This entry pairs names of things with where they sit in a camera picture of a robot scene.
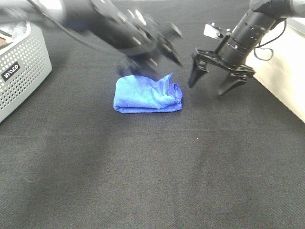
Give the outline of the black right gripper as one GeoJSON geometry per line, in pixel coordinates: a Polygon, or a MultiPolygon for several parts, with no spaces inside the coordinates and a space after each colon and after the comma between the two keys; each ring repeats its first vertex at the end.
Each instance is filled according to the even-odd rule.
{"type": "Polygon", "coordinates": [[[206,73],[207,64],[218,66],[228,73],[217,93],[224,95],[228,91],[247,83],[247,76],[253,76],[255,71],[245,64],[250,49],[245,48],[230,36],[225,36],[214,51],[196,49],[193,55],[193,68],[188,79],[189,88],[206,73]]]}

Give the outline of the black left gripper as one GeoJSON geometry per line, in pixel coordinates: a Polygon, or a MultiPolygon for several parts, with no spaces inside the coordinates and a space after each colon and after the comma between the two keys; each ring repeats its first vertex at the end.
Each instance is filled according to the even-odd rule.
{"type": "Polygon", "coordinates": [[[102,16],[95,26],[95,35],[125,55],[118,63],[120,77],[135,75],[157,79],[157,67],[161,57],[183,64],[172,41],[181,38],[181,31],[173,23],[159,24],[138,10],[130,16],[117,11],[102,16]]]}

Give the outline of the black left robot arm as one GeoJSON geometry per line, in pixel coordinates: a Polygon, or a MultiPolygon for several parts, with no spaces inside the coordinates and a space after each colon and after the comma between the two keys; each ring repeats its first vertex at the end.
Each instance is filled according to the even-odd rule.
{"type": "Polygon", "coordinates": [[[110,0],[2,0],[0,21],[46,27],[54,23],[74,39],[71,31],[89,31],[125,55],[117,68],[121,77],[133,74],[156,80],[163,56],[182,65],[172,44],[182,34],[174,24],[160,25],[138,9],[123,13],[110,0]]]}

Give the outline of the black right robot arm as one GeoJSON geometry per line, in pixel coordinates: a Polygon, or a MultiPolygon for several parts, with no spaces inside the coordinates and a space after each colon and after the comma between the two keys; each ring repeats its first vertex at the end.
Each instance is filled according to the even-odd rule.
{"type": "Polygon", "coordinates": [[[261,47],[262,38],[286,19],[304,16],[303,0],[252,0],[233,31],[213,23],[206,24],[204,35],[220,40],[220,44],[214,51],[197,49],[192,55],[193,69],[188,86],[192,88],[200,77],[208,73],[208,64],[228,71],[218,90],[219,95],[245,84],[255,73],[252,67],[245,64],[246,58],[252,50],[261,47]]]}

